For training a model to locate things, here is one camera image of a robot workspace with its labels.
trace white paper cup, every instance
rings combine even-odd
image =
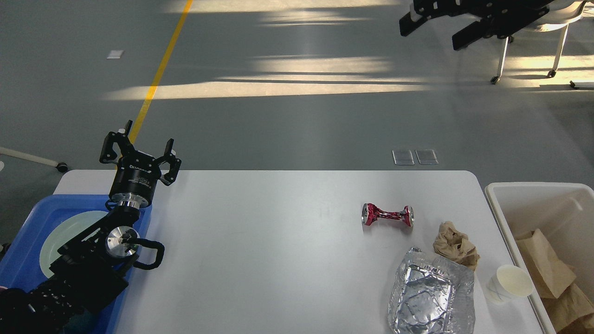
[[[510,300],[526,297],[534,291],[534,284],[522,268],[504,264],[486,285],[485,296],[494,304],[505,304]]]

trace white plate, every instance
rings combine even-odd
[[[53,229],[52,233],[45,239],[41,252],[39,253],[39,266],[43,274],[50,278],[53,272],[49,270],[49,265],[60,257],[58,248],[62,247],[70,239],[76,237],[80,232],[96,223],[99,219],[107,215],[105,211],[87,211],[79,213],[66,219],[63,223]]]

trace crumpled paper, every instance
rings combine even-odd
[[[542,303],[557,333],[592,332],[594,305],[575,283],[572,283],[558,299],[543,298]]]
[[[540,229],[516,237],[516,244],[541,298],[559,298],[576,279]]]
[[[468,240],[468,235],[456,230],[454,223],[450,221],[440,225],[439,234],[433,242],[433,250],[473,271],[481,258],[476,252],[476,247]]]

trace caster wheel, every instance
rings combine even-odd
[[[56,166],[56,169],[60,173],[66,173],[68,172],[68,165],[65,162],[61,162]]]

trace trash bin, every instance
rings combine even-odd
[[[514,236],[540,229],[559,259],[576,267],[576,284],[594,300],[594,191],[587,185],[553,182],[500,182],[485,188],[507,248],[526,265]],[[555,330],[538,294],[530,302],[547,334]]]

